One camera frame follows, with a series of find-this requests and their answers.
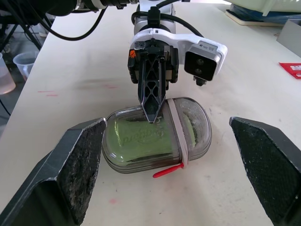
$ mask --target orange label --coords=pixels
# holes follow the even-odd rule
[[[135,58],[135,57],[136,57],[135,50],[131,50],[130,51],[130,58]]]

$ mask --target table surface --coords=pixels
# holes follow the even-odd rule
[[[301,83],[278,63],[301,59],[276,42],[279,28],[240,26],[224,14],[228,7],[175,3],[177,16],[229,50],[213,81],[198,87],[180,66],[179,80],[167,92],[205,108],[213,131],[209,151],[187,169],[157,179],[152,175],[158,169],[124,175],[101,158],[84,226],[272,225],[246,177],[229,118],[276,126],[300,148]],[[68,128],[138,105],[127,69],[135,9],[109,8],[81,41],[47,37],[1,138],[0,211]],[[97,16],[57,18],[53,29],[78,36]],[[177,25],[177,32],[189,31]]]

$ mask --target red paper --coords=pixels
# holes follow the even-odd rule
[[[301,63],[279,63],[296,79],[301,79]]]

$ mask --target green soap bar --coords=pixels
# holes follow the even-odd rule
[[[190,135],[190,138],[191,138],[192,146],[194,147],[196,145],[196,140],[195,140],[195,136],[194,136],[192,124],[191,124],[191,122],[190,122],[190,120],[189,120],[189,118],[188,118],[187,115],[183,114],[183,116],[184,116],[184,120],[186,122],[188,131],[189,131],[189,135]]]
[[[164,119],[147,121],[113,120],[108,122],[106,144],[110,161],[127,165],[156,155],[172,155],[171,134]]]

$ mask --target black cable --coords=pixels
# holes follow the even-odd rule
[[[138,11],[138,12],[134,12],[132,14],[132,23],[135,24],[135,18],[138,17],[138,16],[148,16],[148,12],[141,12],[141,11]],[[179,24],[182,24],[184,27],[188,28],[192,33],[194,33],[195,35],[197,36],[200,36],[200,37],[204,37],[197,29],[195,29],[192,25],[190,25],[189,23],[187,23],[186,21],[176,17],[176,16],[172,16],[172,15],[168,15],[168,14],[161,14],[161,19],[165,19],[165,20],[172,20],[172,21],[175,21],[175,22],[178,22]]]
[[[74,10],[71,13],[88,13],[88,12],[93,12],[92,10]]]
[[[39,16],[39,14],[36,12],[36,10],[32,7],[32,5],[30,5],[30,7],[32,8],[32,12],[34,13],[34,15],[36,16],[36,18],[38,19],[39,23],[47,30],[49,31],[50,33],[52,33],[54,36],[60,38],[60,39],[64,39],[64,40],[67,40],[67,41],[79,41],[79,40],[82,40],[86,37],[88,37],[94,30],[95,28],[98,26],[100,20],[102,19],[105,11],[107,8],[104,8],[102,9],[102,11],[100,12],[98,18],[96,19],[94,25],[91,27],[91,29],[89,31],[87,31],[87,33],[79,36],[79,37],[66,37],[66,36],[62,36],[58,33],[56,33],[54,30],[52,30],[51,28],[49,28],[45,23],[44,21],[42,20],[42,18]]]
[[[3,104],[3,102],[0,99],[0,104],[2,105],[2,107],[4,108],[4,110],[6,111],[6,113],[10,116],[9,111],[6,109],[5,105]]]
[[[179,1],[179,0],[165,0],[165,1],[160,2],[159,4],[157,4],[157,7],[162,8],[163,6],[167,6],[167,5],[169,5],[171,3],[174,3],[176,1]]]

